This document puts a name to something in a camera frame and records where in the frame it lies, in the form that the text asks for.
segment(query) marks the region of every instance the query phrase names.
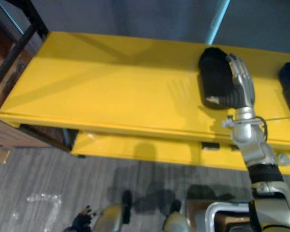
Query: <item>yellow shelf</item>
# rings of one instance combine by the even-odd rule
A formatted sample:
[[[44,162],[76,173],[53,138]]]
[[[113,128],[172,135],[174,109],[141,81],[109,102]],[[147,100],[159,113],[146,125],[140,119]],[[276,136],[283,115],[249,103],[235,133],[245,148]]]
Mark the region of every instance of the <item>yellow shelf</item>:
[[[0,109],[13,123],[130,136],[230,143],[221,121],[232,110],[205,108],[197,84],[207,46],[133,37],[52,32]],[[290,112],[277,79],[290,54],[219,46],[248,66],[256,112],[269,143],[290,149]]]
[[[290,159],[290,152],[284,152]],[[241,153],[228,145],[218,151],[203,150],[198,142],[179,142],[162,139],[102,135],[80,131],[71,152],[75,155],[94,155],[130,160],[146,160],[212,168],[246,171]],[[279,167],[282,174],[290,174],[289,166]]]

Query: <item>robotic hand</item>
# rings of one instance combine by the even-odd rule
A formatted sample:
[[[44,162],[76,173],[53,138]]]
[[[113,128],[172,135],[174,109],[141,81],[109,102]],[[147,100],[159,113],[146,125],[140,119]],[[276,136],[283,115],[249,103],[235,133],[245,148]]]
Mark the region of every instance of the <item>robotic hand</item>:
[[[211,96],[210,102],[234,108],[224,127],[232,128],[231,138],[241,150],[252,182],[254,201],[249,204],[252,226],[256,231],[290,231],[290,189],[282,179],[274,152],[267,144],[264,119],[255,115],[255,92],[243,61],[226,57],[232,71],[234,90],[227,96]]]

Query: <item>black cable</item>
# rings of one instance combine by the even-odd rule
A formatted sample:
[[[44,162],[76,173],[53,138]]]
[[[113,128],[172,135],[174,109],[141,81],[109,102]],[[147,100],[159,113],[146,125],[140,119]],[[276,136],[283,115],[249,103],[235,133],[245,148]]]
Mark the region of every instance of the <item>black cable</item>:
[[[264,128],[264,140],[267,141],[267,135],[268,135],[268,132],[267,132],[267,124],[266,124],[266,121],[263,117],[260,117],[260,116],[255,116],[254,118],[258,118],[260,119],[262,122],[263,122],[263,128]]]

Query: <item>black bracket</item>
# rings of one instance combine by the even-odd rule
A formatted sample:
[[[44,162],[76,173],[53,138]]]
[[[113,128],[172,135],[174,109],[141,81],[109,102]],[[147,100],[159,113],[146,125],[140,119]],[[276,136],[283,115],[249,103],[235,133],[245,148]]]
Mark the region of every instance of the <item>black bracket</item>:
[[[32,24],[37,25],[37,32],[42,40],[48,35],[48,29],[30,0],[6,0],[21,9]]]

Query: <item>yellow metal panel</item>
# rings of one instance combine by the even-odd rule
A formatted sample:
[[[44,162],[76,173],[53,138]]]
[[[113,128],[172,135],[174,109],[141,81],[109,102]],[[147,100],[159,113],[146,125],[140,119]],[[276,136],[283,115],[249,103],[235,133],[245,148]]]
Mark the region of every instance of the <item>yellow metal panel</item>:
[[[72,154],[247,170],[241,153],[232,151],[228,145],[221,145],[218,151],[202,150],[198,142],[101,135],[84,131],[78,133]],[[290,174],[290,165],[280,167],[280,170],[283,174]]]
[[[207,46],[133,37],[52,32],[0,110],[17,123],[89,131],[230,142],[221,121],[232,110],[205,108],[197,84]],[[289,54],[219,46],[247,64],[256,112],[269,143],[290,148],[290,112],[277,80]]]

